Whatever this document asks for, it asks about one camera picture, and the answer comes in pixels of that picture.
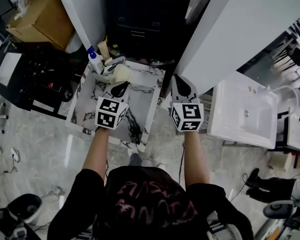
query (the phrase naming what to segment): black t-shirt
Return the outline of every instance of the black t-shirt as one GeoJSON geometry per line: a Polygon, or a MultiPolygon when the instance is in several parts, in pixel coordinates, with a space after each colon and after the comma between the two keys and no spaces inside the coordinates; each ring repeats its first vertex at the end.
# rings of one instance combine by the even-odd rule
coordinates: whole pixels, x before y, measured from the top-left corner
{"type": "Polygon", "coordinates": [[[83,169],[47,239],[89,239],[91,232],[101,240],[206,239],[207,216],[214,211],[221,223],[234,224],[242,239],[253,239],[249,220],[219,186],[193,184],[185,191],[162,169],[139,166],[112,170],[104,186],[100,175],[83,169]]]}

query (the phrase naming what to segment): marble floor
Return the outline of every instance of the marble floor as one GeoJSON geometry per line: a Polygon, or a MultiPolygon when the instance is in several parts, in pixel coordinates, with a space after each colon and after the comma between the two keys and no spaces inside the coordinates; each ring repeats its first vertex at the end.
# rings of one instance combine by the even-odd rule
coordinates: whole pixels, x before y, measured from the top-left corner
{"type": "MultiPolygon", "coordinates": [[[[25,193],[40,197],[56,186],[69,193],[77,173],[81,170],[92,137],[65,126],[65,121],[35,111],[25,111],[7,105],[9,119],[5,134],[0,132],[0,207],[25,193]],[[15,166],[18,172],[3,173],[13,168],[10,150],[14,147],[20,153],[20,162],[15,166]]],[[[276,172],[268,169],[270,154],[258,147],[223,147],[222,140],[201,135],[204,154],[210,169],[211,183],[223,187],[227,196],[231,189],[234,195],[242,188],[242,174],[253,168],[260,168],[263,177],[279,176],[288,178],[300,170],[276,172]]],[[[144,166],[163,163],[167,172],[178,180],[182,155],[182,135],[175,135],[175,127],[168,113],[157,107],[143,158],[144,166]]],[[[109,144],[109,171],[127,165],[129,156],[124,147],[109,144]]],[[[184,173],[181,185],[184,187],[184,173]]],[[[251,221],[256,232],[266,218],[262,214],[264,204],[254,201],[242,191],[233,204],[251,221]]],[[[56,214],[59,203],[52,199],[45,207],[42,225],[56,214]]],[[[45,239],[45,232],[38,235],[45,239]]]]}

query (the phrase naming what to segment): white bathroom sink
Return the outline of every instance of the white bathroom sink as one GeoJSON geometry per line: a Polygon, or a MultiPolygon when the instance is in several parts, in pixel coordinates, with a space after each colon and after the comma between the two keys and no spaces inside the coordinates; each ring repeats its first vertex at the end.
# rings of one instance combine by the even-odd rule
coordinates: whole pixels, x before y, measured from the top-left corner
{"type": "Polygon", "coordinates": [[[277,96],[258,95],[264,87],[234,72],[213,88],[208,135],[274,149],[277,136],[277,96]]]}

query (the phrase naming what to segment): floor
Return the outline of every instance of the floor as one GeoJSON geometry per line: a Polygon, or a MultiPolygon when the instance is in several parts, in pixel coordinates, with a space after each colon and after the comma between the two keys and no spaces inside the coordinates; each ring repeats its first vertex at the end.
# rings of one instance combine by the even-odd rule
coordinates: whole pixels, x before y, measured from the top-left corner
{"type": "MultiPolygon", "coordinates": [[[[0,207],[25,193],[42,197],[56,186],[61,187],[67,196],[81,170],[91,137],[67,128],[61,119],[25,111],[12,104],[8,104],[7,109],[9,119],[5,134],[0,133],[0,207]],[[20,162],[15,164],[18,172],[2,173],[13,168],[12,147],[19,151],[21,157],[20,162]]],[[[140,155],[144,166],[164,163],[167,172],[177,181],[184,137],[176,136],[175,132],[167,111],[157,107],[146,151],[140,155]]],[[[270,154],[264,148],[223,147],[222,140],[204,135],[200,138],[211,183],[223,187],[227,196],[232,189],[235,195],[242,188],[242,174],[249,173],[255,167],[260,168],[263,177],[276,175],[288,178],[300,173],[294,169],[285,173],[268,169],[270,154]]],[[[128,161],[125,148],[109,145],[109,171],[127,165],[128,161]]],[[[184,187],[183,170],[181,185],[184,187]]],[[[233,204],[250,219],[256,232],[266,220],[262,214],[264,204],[248,198],[244,190],[233,200],[233,204]]],[[[45,205],[39,225],[48,223],[58,207],[57,199],[51,198],[45,205]]],[[[45,239],[45,231],[39,231],[38,235],[45,239]]]]}

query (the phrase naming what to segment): marble vanity cabinet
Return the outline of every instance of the marble vanity cabinet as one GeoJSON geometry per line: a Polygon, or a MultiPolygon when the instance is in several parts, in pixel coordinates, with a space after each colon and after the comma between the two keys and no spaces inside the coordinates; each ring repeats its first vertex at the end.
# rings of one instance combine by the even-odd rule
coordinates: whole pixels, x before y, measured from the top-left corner
{"type": "MultiPolygon", "coordinates": [[[[109,142],[144,152],[165,71],[131,61],[126,61],[126,65],[131,69],[129,109],[119,127],[110,131],[109,142]]],[[[110,80],[98,75],[89,63],[72,99],[65,125],[93,136],[97,128],[98,97],[109,84],[110,80]]]]}

